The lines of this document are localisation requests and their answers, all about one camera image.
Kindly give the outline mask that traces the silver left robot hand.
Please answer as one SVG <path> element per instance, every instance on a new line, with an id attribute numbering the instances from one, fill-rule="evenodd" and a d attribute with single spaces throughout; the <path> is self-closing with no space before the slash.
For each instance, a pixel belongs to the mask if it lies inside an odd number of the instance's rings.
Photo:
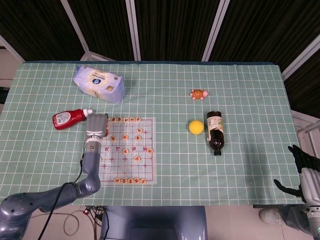
<path id="1" fill-rule="evenodd" d="M 107 124 L 109 115 L 107 113 L 92 113 L 86 118 L 86 137 L 96 136 L 100 139 L 107 136 Z"/>

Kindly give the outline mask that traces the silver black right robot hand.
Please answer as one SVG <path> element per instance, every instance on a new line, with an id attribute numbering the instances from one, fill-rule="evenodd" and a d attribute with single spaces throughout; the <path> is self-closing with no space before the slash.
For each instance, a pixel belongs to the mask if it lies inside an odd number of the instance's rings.
<path id="1" fill-rule="evenodd" d="M 304 152 L 296 145 L 288 146 L 294 157 L 300 184 L 298 189 L 283 186 L 274 179 L 276 187 L 286 194 L 293 195 L 309 207 L 320 205 L 320 159 Z"/>

